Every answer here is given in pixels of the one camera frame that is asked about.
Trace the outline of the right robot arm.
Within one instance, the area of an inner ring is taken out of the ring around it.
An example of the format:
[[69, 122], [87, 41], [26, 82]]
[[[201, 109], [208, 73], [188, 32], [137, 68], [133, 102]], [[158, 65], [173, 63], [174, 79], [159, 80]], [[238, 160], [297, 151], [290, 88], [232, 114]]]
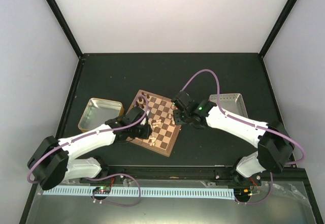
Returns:
[[280, 174], [295, 148], [289, 141], [284, 125], [278, 121], [254, 121], [224, 110], [209, 100], [198, 103], [184, 91], [180, 91], [171, 102], [176, 107], [173, 112], [176, 125], [190, 124], [197, 129], [219, 129], [257, 149], [237, 160], [232, 167], [230, 179], [237, 185], [244, 184], [252, 175], [260, 172]]

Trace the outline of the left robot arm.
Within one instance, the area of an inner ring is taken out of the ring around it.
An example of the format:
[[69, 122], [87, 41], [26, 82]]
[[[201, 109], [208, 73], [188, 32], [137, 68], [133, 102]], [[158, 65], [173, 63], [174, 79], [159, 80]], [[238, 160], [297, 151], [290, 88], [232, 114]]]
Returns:
[[95, 157], [82, 159], [81, 156], [127, 139], [148, 139], [152, 133], [149, 112], [149, 109], [134, 107], [125, 115], [109, 119], [88, 132], [61, 139], [46, 137], [27, 163], [28, 182], [39, 184], [42, 190], [50, 190], [65, 180], [76, 178], [105, 182], [109, 170]]

